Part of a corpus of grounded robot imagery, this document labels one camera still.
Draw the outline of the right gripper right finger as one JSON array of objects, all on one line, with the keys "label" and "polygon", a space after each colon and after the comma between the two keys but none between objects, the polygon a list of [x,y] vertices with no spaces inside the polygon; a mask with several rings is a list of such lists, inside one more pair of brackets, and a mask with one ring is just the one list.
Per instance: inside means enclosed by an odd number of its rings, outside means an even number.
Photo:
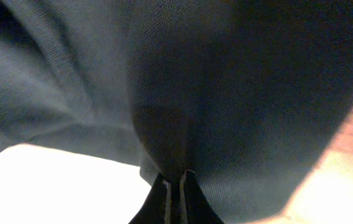
[{"label": "right gripper right finger", "polygon": [[202,193],[193,170],[185,170],[179,190],[182,224],[224,224]]}]

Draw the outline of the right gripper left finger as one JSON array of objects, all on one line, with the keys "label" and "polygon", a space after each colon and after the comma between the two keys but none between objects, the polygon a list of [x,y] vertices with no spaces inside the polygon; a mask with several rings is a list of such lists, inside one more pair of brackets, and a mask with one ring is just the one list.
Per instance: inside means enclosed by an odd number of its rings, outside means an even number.
[{"label": "right gripper left finger", "polygon": [[171,224],[171,184],[158,174],[142,207],[129,224]]}]

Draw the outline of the black polo shirt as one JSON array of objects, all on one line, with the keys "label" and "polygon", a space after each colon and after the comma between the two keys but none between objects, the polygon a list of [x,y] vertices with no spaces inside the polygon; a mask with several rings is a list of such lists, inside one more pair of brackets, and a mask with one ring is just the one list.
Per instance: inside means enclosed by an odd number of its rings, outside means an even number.
[{"label": "black polo shirt", "polygon": [[1,0],[0,152],[193,170],[224,223],[283,209],[353,107],[353,1]]}]

